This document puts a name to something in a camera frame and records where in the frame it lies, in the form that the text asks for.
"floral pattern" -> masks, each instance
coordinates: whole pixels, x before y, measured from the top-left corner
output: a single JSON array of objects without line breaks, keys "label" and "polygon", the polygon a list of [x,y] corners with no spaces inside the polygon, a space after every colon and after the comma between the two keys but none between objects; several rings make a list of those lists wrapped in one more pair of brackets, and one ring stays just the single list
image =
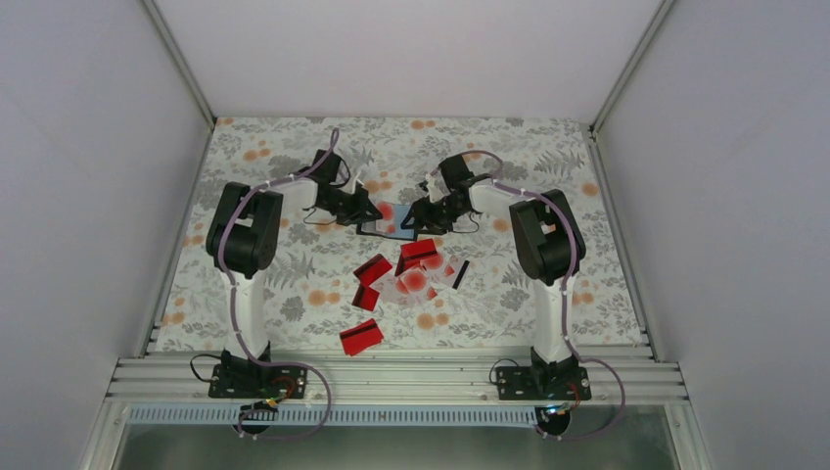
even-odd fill
[{"label": "floral pattern", "polygon": [[[499,154],[502,178],[516,187],[562,190],[583,233],[587,256],[573,296],[571,327],[579,344],[639,343],[614,239],[585,142],[571,120],[531,118],[226,117],[217,122],[197,188],[157,342],[163,351],[221,349],[228,333],[220,272],[205,237],[222,188],[256,184],[311,163],[341,129],[336,152],[376,201],[412,203],[417,184],[446,157],[470,149]],[[481,154],[465,157],[475,173],[495,169]],[[279,249],[266,271],[265,323],[274,347],[337,349],[338,333],[375,318],[386,339],[379,348],[470,348],[530,345],[534,298],[516,261],[509,220],[488,215],[459,220],[435,239],[438,249],[471,266],[456,291],[413,308],[379,302],[375,311],[350,304],[352,272],[380,253],[395,262],[402,242],[359,236],[354,227],[303,222],[283,213]]]}]

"white wall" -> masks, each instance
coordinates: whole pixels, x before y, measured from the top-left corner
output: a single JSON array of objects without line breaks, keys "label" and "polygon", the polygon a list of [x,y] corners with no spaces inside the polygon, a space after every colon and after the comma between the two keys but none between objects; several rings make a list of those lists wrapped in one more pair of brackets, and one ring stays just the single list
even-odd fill
[{"label": "white wall", "polygon": [[719,469],[827,468],[830,3],[681,1],[601,131]]},{"label": "white wall", "polygon": [[139,2],[0,6],[0,467],[78,465],[207,136]]},{"label": "white wall", "polygon": [[220,116],[592,121],[660,0],[157,0]]}]

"purple cable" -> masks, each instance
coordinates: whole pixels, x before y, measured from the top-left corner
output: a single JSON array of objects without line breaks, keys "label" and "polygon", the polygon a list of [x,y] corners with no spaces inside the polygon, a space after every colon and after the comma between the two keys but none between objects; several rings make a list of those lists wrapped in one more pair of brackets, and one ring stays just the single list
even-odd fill
[{"label": "purple cable", "polygon": [[[321,166],[323,164],[323,162],[326,161],[326,159],[329,158],[329,156],[332,154],[332,152],[334,152],[334,148],[337,145],[337,142],[338,142],[339,138],[340,138],[340,129],[335,127],[334,129],[332,129],[332,136],[329,139],[329,148],[326,150],[326,153],[323,154],[323,157],[320,160],[318,160],[315,164],[313,164],[306,171],[304,171],[300,174],[297,174],[297,175],[292,174],[292,175],[287,176],[287,177],[272,179],[270,181],[267,181],[265,183],[256,185],[255,187],[251,188],[251,191],[249,191],[248,194],[246,194],[245,197],[242,198],[242,201],[240,201],[239,205],[234,209],[233,213],[231,214],[230,219],[228,220],[228,224],[225,226],[225,229],[222,231],[222,236],[219,239],[219,250],[218,250],[217,258],[219,260],[219,267],[222,269],[222,272],[224,272],[225,275],[228,276],[228,281],[231,284],[231,294],[230,294],[231,326],[233,327],[233,331],[236,332],[235,333],[236,334],[236,339],[239,341],[239,346],[242,347],[242,351],[245,352],[245,355],[248,357],[248,359],[251,362],[253,362],[254,364],[259,365],[261,367],[286,367],[286,366],[289,366],[289,367],[303,367],[305,369],[308,369],[320,379],[320,382],[323,383],[323,387],[325,387],[325,389],[326,389],[326,411],[323,414],[323,419],[321,419],[320,422],[317,423],[317,425],[315,425],[313,428],[311,428],[310,430],[308,430],[304,433],[297,434],[297,435],[294,435],[294,436],[263,436],[262,439],[267,440],[267,441],[285,441],[285,442],[287,442],[287,441],[299,441],[301,439],[305,439],[307,437],[310,437],[310,436],[316,434],[318,431],[320,431],[323,428],[323,425],[326,424],[326,421],[328,421],[329,416],[332,413],[332,389],[329,386],[328,381],[326,381],[326,378],[323,377],[323,374],[321,374],[319,370],[317,370],[316,368],[314,368],[314,367],[312,367],[308,364],[305,364],[305,363],[302,363],[302,362],[290,362],[290,361],[288,361],[288,362],[268,362],[268,361],[264,361],[264,360],[259,360],[259,358],[254,356],[254,354],[251,352],[251,350],[248,349],[248,345],[245,344],[245,340],[243,340],[243,338],[242,338],[242,332],[239,330],[239,322],[237,321],[237,318],[236,318],[236,279],[234,278],[233,272],[230,269],[228,269],[228,265],[225,264],[225,246],[228,243],[228,237],[230,236],[231,229],[233,228],[236,221],[239,219],[239,214],[242,213],[243,208],[248,204],[248,202],[251,200],[251,198],[257,192],[262,191],[262,190],[267,189],[267,188],[270,188],[272,186],[279,186],[281,184],[285,184],[285,183],[288,183],[290,181],[294,181],[296,179],[306,177],[312,171],[314,171],[319,166]],[[260,410],[251,409],[251,410],[243,413],[242,416],[239,417],[239,422],[237,423],[237,431],[239,431],[240,436],[248,435],[248,436],[252,436],[256,439],[256,435],[252,435],[252,434],[249,434],[249,433],[246,433],[245,431],[243,431],[242,422],[247,417],[249,417],[252,414],[257,413],[259,411]]]},{"label": "purple cable", "polygon": [[[562,225],[565,227],[565,233],[568,234],[568,242],[571,244],[571,264],[568,266],[568,271],[565,273],[565,277],[562,279],[562,291],[561,291],[562,292],[562,335],[563,335],[563,338],[565,339],[565,345],[568,347],[568,350],[571,351],[571,354],[574,355],[574,357],[576,358],[576,361],[582,362],[582,363],[593,362],[593,363],[596,363],[596,364],[600,364],[603,367],[605,367],[606,369],[608,369],[608,371],[611,372],[611,374],[617,380],[617,383],[620,385],[621,401],[620,401],[620,411],[617,414],[615,414],[614,418],[612,418],[612,420],[609,421],[608,424],[606,424],[602,428],[600,428],[596,431],[590,432],[588,434],[582,435],[582,436],[574,436],[574,437],[557,436],[555,439],[557,441],[570,441],[570,442],[572,442],[572,441],[582,441],[582,440],[585,440],[585,439],[595,438],[597,436],[605,434],[611,428],[616,426],[617,423],[620,421],[620,419],[623,417],[623,413],[625,412],[625,386],[623,385],[623,379],[620,378],[620,374],[617,373],[617,370],[615,370],[614,367],[612,367],[608,362],[606,362],[602,359],[598,359],[596,357],[585,358],[585,357],[582,357],[581,355],[579,355],[579,352],[574,347],[574,344],[571,343],[571,339],[568,336],[568,295],[567,295],[567,286],[568,286],[568,280],[571,278],[572,275],[574,275],[574,271],[576,270],[576,236],[574,235],[574,229],[571,227],[571,224],[565,218],[565,215],[562,213],[562,210],[560,210],[558,207],[556,207],[556,205],[553,204],[553,202],[551,200],[547,199],[546,197],[542,196],[541,194],[534,193],[532,191],[519,190],[519,189],[516,189],[516,188],[512,188],[510,186],[507,186],[507,185],[504,185],[504,184],[498,182],[495,178],[493,178],[493,186],[495,186],[496,188],[501,189],[502,191],[506,191],[506,192],[508,192],[510,194],[513,194],[513,195],[516,195],[516,196],[529,196],[529,197],[538,199],[539,201],[544,203],[548,208],[550,208],[550,210],[552,210],[554,213],[556,213],[556,216],[559,217],[559,220],[562,222]],[[547,439],[547,434],[544,433],[544,431],[542,431],[538,426],[536,426],[536,432],[541,434],[544,439]]]}]

